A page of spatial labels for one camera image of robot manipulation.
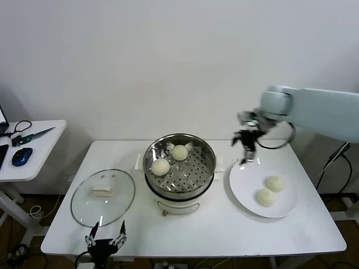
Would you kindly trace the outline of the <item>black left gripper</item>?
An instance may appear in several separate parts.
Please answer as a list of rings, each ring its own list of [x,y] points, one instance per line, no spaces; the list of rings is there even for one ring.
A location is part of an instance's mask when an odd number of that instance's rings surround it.
[[[92,227],[90,234],[85,237],[88,252],[92,263],[107,263],[112,254],[117,253],[118,247],[122,247],[127,240],[125,221],[122,221],[119,234],[114,239],[95,240],[99,222]]]

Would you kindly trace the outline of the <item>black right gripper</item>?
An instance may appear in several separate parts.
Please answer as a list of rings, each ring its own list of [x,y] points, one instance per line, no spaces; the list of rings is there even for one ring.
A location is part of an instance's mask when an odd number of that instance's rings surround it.
[[[257,140],[263,135],[263,132],[258,129],[242,129],[235,131],[231,139],[231,146],[234,146],[238,141],[242,142],[243,158],[239,161],[239,165],[252,163],[256,156]]]

